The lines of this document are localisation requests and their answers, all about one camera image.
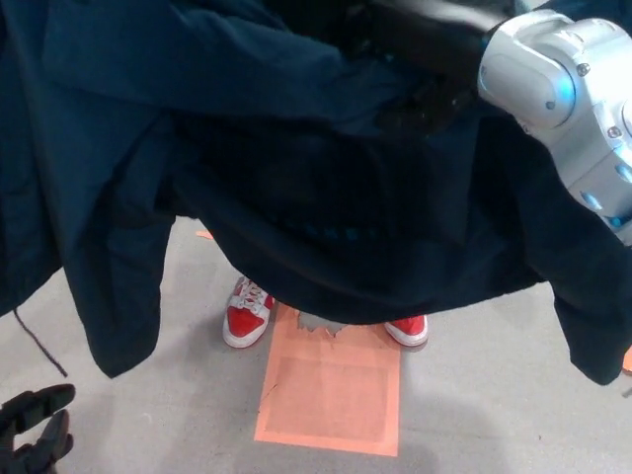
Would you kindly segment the robot right black hand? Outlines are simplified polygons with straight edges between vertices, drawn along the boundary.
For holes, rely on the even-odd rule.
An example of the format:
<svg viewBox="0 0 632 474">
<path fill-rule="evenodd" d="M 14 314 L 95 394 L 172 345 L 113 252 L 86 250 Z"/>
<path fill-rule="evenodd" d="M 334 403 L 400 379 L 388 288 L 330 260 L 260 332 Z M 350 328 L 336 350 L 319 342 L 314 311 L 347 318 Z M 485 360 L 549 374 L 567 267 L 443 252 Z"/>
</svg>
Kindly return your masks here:
<svg viewBox="0 0 632 474">
<path fill-rule="evenodd" d="M 424 134 L 447 128 L 476 101 L 483 54 L 509 18 L 503 10 L 462 1 L 368 1 L 364 11 L 368 39 L 378 52 L 432 75 L 383 111 L 378 123 Z"/>
</svg>

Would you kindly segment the robot left black hand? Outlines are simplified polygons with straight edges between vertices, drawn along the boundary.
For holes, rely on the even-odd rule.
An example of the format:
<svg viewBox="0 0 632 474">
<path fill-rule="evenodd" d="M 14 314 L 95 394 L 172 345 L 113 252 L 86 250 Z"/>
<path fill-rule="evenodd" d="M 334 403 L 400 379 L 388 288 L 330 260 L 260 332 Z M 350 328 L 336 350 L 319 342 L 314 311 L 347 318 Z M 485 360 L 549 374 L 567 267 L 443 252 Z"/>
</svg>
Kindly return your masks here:
<svg viewBox="0 0 632 474">
<path fill-rule="evenodd" d="M 73 448 L 72 384 L 25 391 L 1 405 L 1 474 L 49 474 Z"/>
</svg>

